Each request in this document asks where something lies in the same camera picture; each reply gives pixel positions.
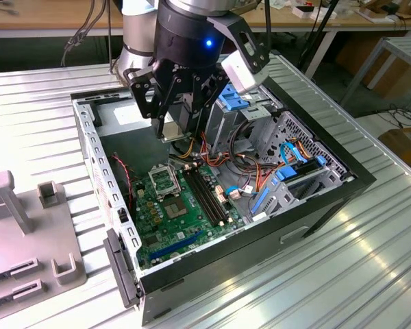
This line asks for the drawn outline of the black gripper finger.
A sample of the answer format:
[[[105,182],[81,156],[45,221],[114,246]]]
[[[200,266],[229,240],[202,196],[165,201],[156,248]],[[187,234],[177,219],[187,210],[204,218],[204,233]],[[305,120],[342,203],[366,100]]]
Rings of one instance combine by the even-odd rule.
[[[192,135],[200,135],[200,132],[204,131],[212,107],[228,81],[225,73],[213,73],[203,83],[194,78],[193,91],[186,96],[188,111],[186,127]]]
[[[165,116],[176,97],[177,78],[164,89],[154,76],[153,69],[129,68],[123,71],[129,89],[144,119],[151,119],[157,138],[163,138]]]

